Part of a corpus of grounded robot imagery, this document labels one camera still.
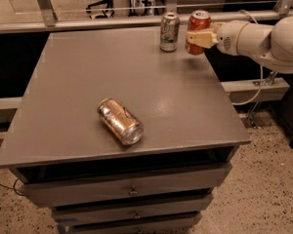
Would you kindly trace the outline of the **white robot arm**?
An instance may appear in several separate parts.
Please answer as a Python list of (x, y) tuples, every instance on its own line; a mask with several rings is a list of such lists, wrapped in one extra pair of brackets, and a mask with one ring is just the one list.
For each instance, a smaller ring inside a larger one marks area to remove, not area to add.
[(216, 46), (226, 55), (251, 58), (283, 74), (293, 74), (293, 16), (275, 25), (244, 20), (211, 23), (209, 28), (189, 30), (187, 40), (205, 49)]

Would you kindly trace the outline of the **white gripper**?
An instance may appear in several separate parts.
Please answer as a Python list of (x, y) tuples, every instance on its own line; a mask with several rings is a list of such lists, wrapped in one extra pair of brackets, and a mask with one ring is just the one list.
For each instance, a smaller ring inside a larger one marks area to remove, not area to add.
[(187, 41), (195, 46), (210, 49), (217, 45), (220, 52), (231, 56), (247, 56), (240, 46), (240, 34), (248, 21), (211, 22), (211, 27), (218, 29), (217, 34), (210, 29), (188, 31)]

